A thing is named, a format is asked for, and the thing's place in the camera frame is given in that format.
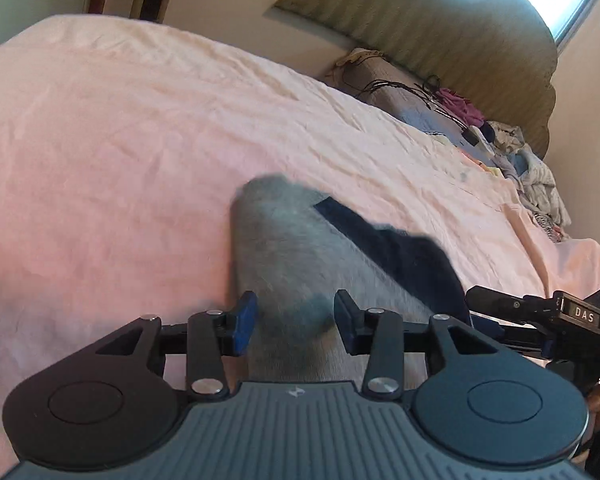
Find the magenta garment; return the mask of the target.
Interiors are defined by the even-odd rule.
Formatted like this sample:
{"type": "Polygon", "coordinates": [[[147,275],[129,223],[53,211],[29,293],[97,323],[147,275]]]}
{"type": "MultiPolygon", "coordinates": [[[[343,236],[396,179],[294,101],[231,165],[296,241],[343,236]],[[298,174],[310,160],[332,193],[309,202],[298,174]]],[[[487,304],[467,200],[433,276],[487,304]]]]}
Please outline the magenta garment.
{"type": "Polygon", "coordinates": [[[484,116],[480,110],[453,90],[439,88],[434,95],[449,112],[464,122],[467,127],[481,127],[484,124],[484,116]]]}

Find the grey and navy sweater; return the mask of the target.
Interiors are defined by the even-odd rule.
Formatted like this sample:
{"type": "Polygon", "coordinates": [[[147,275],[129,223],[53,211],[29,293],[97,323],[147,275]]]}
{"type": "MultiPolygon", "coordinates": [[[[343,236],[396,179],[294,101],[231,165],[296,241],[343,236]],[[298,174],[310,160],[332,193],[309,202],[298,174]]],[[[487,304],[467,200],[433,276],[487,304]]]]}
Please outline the grey and navy sweater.
{"type": "Polygon", "coordinates": [[[254,179],[234,198],[230,229],[234,283],[259,304],[246,354],[251,380],[362,382],[366,357],[347,354],[332,315],[340,289],[362,309],[405,321],[469,320],[460,279],[434,240],[367,222],[314,188],[254,179]]]}

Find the olive padded headboard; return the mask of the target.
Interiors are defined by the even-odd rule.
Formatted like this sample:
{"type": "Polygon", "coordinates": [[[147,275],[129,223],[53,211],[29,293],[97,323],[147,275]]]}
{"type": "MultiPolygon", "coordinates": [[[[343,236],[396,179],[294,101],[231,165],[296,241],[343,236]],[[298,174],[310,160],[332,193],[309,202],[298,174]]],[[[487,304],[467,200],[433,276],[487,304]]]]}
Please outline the olive padded headboard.
{"type": "Polygon", "coordinates": [[[528,0],[277,0],[274,6],[379,50],[420,79],[438,77],[486,118],[520,127],[535,154],[546,155],[558,52],[528,0]]]}

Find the patterned clothes pile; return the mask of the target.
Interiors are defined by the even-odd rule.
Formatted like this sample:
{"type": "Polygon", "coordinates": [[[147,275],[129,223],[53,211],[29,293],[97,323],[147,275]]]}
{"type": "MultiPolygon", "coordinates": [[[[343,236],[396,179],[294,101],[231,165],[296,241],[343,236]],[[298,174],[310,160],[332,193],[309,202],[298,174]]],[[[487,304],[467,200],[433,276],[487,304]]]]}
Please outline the patterned clothes pile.
{"type": "Polygon", "coordinates": [[[506,180],[513,182],[521,203],[553,242],[568,240],[565,228],[570,226],[571,218],[554,174],[532,150],[520,127],[484,122],[480,128],[469,126],[463,136],[486,153],[506,180]]]}

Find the pink bed sheet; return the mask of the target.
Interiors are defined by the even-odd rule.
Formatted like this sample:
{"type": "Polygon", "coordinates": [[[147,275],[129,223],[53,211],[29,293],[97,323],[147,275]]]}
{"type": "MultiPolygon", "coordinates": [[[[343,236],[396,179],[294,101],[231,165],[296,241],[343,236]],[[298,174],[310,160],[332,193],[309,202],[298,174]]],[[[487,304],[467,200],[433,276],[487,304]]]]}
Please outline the pink bed sheet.
{"type": "Polygon", "coordinates": [[[600,289],[600,244],[553,243],[436,136],[189,32],[46,18],[0,47],[0,477],[24,378],[143,314],[225,299],[230,203],[260,174],[434,237],[466,286],[600,289]]]}

